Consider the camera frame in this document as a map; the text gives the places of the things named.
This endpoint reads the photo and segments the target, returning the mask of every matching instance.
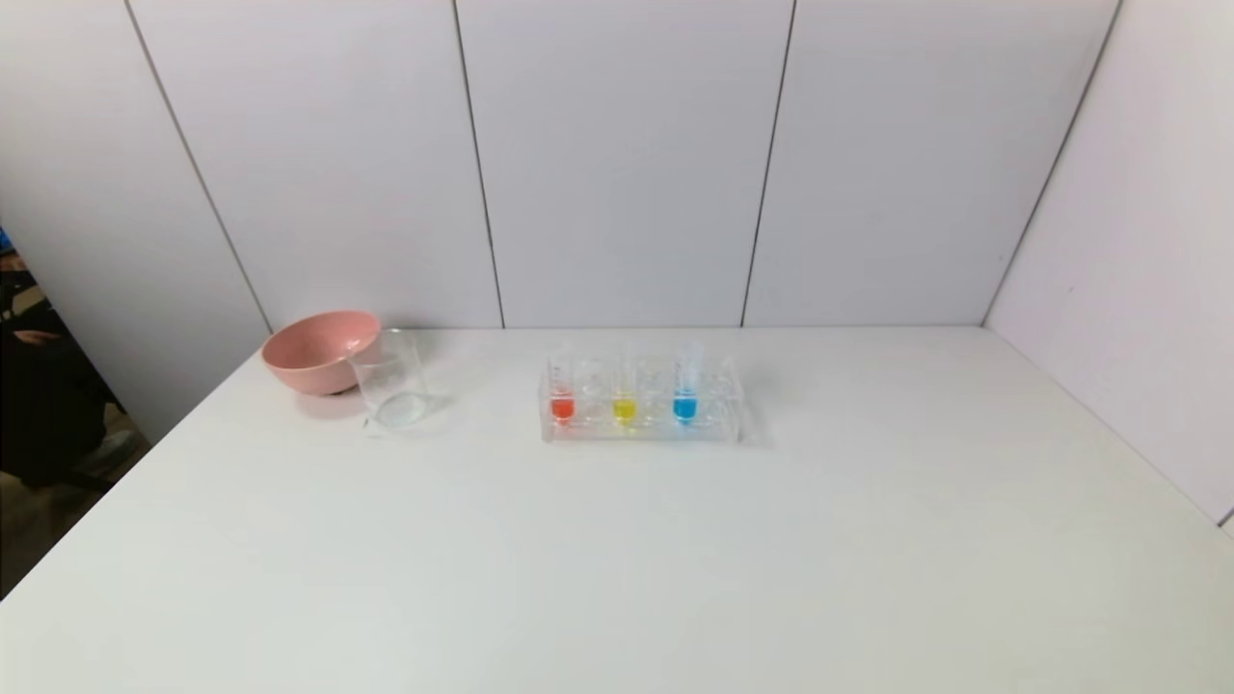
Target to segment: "person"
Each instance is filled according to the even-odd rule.
[[[114,398],[72,337],[10,322],[0,330],[0,469],[32,488],[97,480],[137,449],[138,436],[107,436],[104,408]]]

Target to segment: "bowl rim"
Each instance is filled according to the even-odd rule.
[[[270,342],[273,342],[275,337],[283,335],[284,332],[291,330],[292,327],[295,327],[295,326],[297,326],[297,325],[300,325],[302,322],[308,322],[311,320],[321,319],[323,316],[331,316],[331,315],[334,315],[334,314],[352,314],[352,315],[360,315],[360,316],[371,319],[373,322],[376,325],[376,330],[373,332],[373,335],[370,337],[368,337],[366,340],[360,341],[354,349],[348,351],[347,354],[343,354],[342,357],[339,357],[337,359],[332,359],[329,362],[322,362],[320,364],[313,364],[311,367],[280,367],[278,364],[271,364],[270,361],[265,357],[265,348],[270,346]],[[376,340],[379,335],[381,335],[381,320],[378,319],[370,311],[360,311],[360,310],[355,310],[355,309],[339,309],[337,311],[322,311],[320,314],[313,314],[311,316],[305,316],[305,317],[302,317],[302,319],[300,319],[300,320],[297,320],[295,322],[291,322],[291,324],[288,324],[288,325],[280,327],[273,335],[270,335],[269,337],[267,337],[265,342],[262,342],[262,349],[259,352],[262,354],[262,361],[265,363],[265,366],[270,367],[271,369],[278,369],[280,372],[307,372],[307,370],[321,369],[321,368],[326,368],[326,367],[333,367],[334,364],[346,362],[347,357],[350,356],[352,352],[359,352],[360,349],[364,349],[369,345],[373,345],[373,341]]]

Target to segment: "dark clothing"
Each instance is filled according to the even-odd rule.
[[[0,469],[42,487],[102,441],[106,387],[67,331],[36,347],[17,340],[10,322],[0,330]]]

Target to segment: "pink bowl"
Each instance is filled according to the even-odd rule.
[[[381,321],[365,311],[317,314],[270,336],[262,359],[292,390],[341,393],[355,385],[347,356],[371,345],[379,332]]]

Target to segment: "white table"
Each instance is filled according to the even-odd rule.
[[[1234,541],[992,333],[633,333],[733,353],[745,445],[543,443],[616,332],[426,333],[407,437],[251,359],[0,604],[0,692],[1234,692]]]

